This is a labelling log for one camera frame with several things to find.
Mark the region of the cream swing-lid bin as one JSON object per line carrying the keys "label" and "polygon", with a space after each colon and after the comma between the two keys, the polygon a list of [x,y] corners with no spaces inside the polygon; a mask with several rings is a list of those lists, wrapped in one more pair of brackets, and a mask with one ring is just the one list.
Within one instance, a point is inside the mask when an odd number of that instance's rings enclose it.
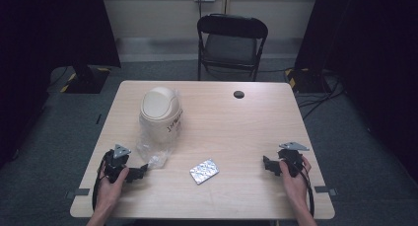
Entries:
{"label": "cream swing-lid bin", "polygon": [[181,115],[181,102],[174,89],[155,87],[142,99],[140,121],[152,143],[174,142],[179,134]]}

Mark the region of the person's left hand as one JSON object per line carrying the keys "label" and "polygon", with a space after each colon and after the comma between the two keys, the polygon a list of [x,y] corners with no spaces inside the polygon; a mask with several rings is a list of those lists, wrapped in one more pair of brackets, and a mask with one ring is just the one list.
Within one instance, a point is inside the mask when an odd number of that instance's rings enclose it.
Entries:
{"label": "person's left hand", "polygon": [[108,180],[104,171],[100,173],[99,192],[97,197],[96,211],[110,214],[116,207],[121,195],[122,186],[129,173],[128,168],[124,168],[114,183]]}

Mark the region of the dark curtain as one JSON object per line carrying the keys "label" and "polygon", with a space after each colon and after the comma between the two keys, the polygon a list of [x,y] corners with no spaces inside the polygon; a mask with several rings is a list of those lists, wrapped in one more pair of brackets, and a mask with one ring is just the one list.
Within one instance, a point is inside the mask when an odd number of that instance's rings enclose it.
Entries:
{"label": "dark curtain", "polygon": [[418,0],[315,0],[295,67],[341,75],[418,183]]}
{"label": "dark curtain", "polygon": [[120,65],[104,0],[0,0],[0,168],[47,99],[51,72],[77,55]]}

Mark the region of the silver foil packet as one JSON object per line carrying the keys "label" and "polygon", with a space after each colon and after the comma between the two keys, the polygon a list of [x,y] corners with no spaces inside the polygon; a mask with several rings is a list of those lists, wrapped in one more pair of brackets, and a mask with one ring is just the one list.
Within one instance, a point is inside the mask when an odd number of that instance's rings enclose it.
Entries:
{"label": "silver foil packet", "polygon": [[212,159],[207,159],[189,170],[197,185],[201,185],[219,173],[219,168]]}

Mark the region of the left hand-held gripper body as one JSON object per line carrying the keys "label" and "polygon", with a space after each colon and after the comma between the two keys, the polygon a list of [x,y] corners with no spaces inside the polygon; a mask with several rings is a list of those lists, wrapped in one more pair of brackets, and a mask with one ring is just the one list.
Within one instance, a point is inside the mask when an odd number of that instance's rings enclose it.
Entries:
{"label": "left hand-held gripper body", "polygon": [[104,174],[111,183],[118,179],[120,172],[125,168],[130,153],[130,149],[116,144],[113,149],[104,154]]}

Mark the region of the person's right hand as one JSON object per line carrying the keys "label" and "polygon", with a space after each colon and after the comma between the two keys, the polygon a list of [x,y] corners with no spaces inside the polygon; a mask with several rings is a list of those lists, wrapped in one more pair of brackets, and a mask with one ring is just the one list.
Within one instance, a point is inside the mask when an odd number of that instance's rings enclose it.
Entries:
{"label": "person's right hand", "polygon": [[289,174],[288,165],[284,161],[279,162],[280,169],[282,170],[282,179],[287,194],[288,200],[293,209],[308,210],[307,205],[307,184],[305,179],[308,176],[310,169],[312,168],[308,159],[303,157],[304,169],[296,177],[292,178]]}

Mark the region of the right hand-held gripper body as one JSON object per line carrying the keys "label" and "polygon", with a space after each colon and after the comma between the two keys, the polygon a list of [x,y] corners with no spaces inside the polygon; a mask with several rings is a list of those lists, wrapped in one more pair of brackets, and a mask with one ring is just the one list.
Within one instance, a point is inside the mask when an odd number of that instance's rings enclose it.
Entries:
{"label": "right hand-held gripper body", "polygon": [[294,178],[304,167],[301,151],[310,148],[298,142],[287,142],[279,145],[278,156],[288,165],[289,174]]}

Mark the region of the grey tape strip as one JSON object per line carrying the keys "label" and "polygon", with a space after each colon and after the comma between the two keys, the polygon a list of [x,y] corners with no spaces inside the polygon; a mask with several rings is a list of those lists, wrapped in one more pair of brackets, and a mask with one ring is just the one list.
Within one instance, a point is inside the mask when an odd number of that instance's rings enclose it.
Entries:
{"label": "grey tape strip", "polygon": [[76,188],[66,192],[65,197],[68,199],[74,199],[78,195],[88,195],[90,190],[88,188]]}
{"label": "grey tape strip", "polygon": [[315,186],[314,190],[317,193],[328,193],[330,196],[338,195],[336,188],[329,188],[327,186]]}

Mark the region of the clear plastic bag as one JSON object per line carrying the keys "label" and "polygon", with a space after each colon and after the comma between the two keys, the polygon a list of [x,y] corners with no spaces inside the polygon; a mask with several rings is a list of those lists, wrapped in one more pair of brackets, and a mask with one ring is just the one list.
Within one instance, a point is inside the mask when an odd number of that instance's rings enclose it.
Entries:
{"label": "clear plastic bag", "polygon": [[[140,114],[139,114],[139,124],[140,124],[140,139],[137,144],[137,148],[142,159],[149,165],[151,169],[163,168],[168,158],[173,153],[174,149],[177,146],[177,139],[174,142],[167,144],[155,144],[150,141],[148,136],[143,130]],[[179,133],[181,132],[181,122],[179,126]]]}

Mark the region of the black folding chair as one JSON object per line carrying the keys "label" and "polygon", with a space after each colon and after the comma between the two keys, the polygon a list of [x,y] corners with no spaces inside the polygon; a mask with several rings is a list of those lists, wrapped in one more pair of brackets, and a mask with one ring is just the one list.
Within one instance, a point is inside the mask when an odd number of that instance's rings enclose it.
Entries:
{"label": "black folding chair", "polygon": [[247,71],[253,81],[268,36],[267,26],[252,17],[209,14],[197,22],[198,71],[222,67]]}

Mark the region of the black stand base striped tape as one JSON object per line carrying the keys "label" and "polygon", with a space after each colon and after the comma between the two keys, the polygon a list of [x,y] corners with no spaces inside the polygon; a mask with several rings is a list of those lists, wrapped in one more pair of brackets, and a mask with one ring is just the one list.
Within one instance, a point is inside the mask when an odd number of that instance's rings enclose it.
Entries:
{"label": "black stand base striped tape", "polygon": [[323,74],[308,68],[289,68],[285,71],[288,84],[295,93],[329,93]]}
{"label": "black stand base striped tape", "polygon": [[110,68],[85,55],[77,55],[71,61],[74,73],[60,90],[67,94],[99,94]]}

